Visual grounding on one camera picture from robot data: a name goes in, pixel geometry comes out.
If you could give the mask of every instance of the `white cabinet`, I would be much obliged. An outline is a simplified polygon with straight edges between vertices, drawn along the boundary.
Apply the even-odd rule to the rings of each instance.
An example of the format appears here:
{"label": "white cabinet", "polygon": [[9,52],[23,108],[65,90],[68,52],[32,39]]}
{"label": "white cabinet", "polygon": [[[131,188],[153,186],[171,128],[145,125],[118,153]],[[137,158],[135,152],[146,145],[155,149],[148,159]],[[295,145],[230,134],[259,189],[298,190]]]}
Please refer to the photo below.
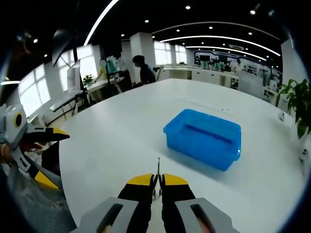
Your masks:
{"label": "white cabinet", "polygon": [[218,74],[218,72],[212,72],[210,70],[193,70],[192,80],[219,85],[220,74]]}
{"label": "white cabinet", "polygon": [[187,70],[181,69],[163,69],[159,75],[159,81],[166,79],[187,79],[188,72]]}

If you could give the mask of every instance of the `black ceiling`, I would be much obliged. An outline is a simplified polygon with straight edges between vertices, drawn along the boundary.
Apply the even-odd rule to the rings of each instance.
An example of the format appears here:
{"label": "black ceiling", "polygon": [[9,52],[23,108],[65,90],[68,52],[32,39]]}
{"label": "black ceiling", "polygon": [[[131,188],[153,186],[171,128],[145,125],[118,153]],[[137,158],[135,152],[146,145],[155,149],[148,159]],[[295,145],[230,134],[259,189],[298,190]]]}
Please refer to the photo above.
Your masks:
{"label": "black ceiling", "polygon": [[[76,28],[77,46],[83,45],[94,22],[109,3],[110,0],[54,0],[24,3],[18,9],[17,15],[21,18],[20,23],[24,30],[33,38],[38,38],[38,43],[34,44],[33,39],[27,40],[26,46],[32,54],[21,55],[18,60],[11,62],[7,76],[12,80],[20,80],[39,64],[49,62],[52,59],[52,37],[59,27]],[[221,35],[249,40],[281,53],[280,45],[287,38],[283,26],[278,22],[275,13],[272,16],[268,15],[273,9],[268,4],[261,4],[256,14],[250,15],[250,10],[257,4],[258,1],[119,0],[101,21],[90,43],[111,46],[112,41],[119,43],[121,39],[129,39],[137,32],[154,33],[180,24],[221,21],[258,28],[278,37],[279,40],[254,29],[220,23],[181,26],[178,27],[180,32],[176,31],[177,28],[163,30],[154,34],[155,40],[189,35]],[[185,9],[187,5],[191,7],[190,10]],[[223,47],[222,43],[239,45],[249,48],[249,53],[263,57],[269,55],[270,59],[273,59],[268,61],[270,65],[281,66],[281,57],[244,42],[204,38],[177,40],[170,43],[201,46],[201,42],[204,42],[205,46],[217,47]],[[18,42],[16,50],[21,47],[21,43]]]}

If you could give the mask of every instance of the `gray gripper housing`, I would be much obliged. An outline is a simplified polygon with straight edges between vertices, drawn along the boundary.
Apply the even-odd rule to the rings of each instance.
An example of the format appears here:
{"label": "gray gripper housing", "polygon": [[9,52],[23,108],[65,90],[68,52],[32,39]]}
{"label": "gray gripper housing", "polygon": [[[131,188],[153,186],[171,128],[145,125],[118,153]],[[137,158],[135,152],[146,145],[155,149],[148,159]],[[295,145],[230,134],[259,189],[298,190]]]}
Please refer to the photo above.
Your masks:
{"label": "gray gripper housing", "polygon": [[[110,233],[126,233],[138,202],[110,197],[86,213],[80,226],[72,233],[97,233],[114,219]],[[232,226],[231,218],[205,198],[175,202],[182,217],[186,233],[202,233],[198,218],[213,233],[239,233]]]}

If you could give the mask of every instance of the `potted plant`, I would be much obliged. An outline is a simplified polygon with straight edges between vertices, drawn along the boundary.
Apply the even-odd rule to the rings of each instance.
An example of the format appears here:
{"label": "potted plant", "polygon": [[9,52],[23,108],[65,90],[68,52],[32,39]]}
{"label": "potted plant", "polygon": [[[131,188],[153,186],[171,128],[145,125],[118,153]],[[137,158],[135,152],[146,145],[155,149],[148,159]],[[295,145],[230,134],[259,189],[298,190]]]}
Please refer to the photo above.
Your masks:
{"label": "potted plant", "polygon": [[85,86],[90,85],[93,82],[93,76],[91,74],[86,75],[85,78],[83,79],[83,84]]}
{"label": "potted plant", "polygon": [[295,111],[298,139],[304,146],[311,131],[311,84],[306,79],[302,83],[290,79],[280,87],[281,94],[287,94],[289,114]]}

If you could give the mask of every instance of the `blue plastic container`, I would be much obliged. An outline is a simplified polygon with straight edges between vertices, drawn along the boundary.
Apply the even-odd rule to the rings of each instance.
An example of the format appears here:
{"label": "blue plastic container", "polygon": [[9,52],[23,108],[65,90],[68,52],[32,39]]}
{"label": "blue plastic container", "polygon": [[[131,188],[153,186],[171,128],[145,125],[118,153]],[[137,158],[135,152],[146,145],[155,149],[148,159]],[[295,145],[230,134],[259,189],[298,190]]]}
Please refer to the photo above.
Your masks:
{"label": "blue plastic container", "polygon": [[167,146],[226,171],[241,153],[241,127],[216,116],[185,109],[164,129]]}

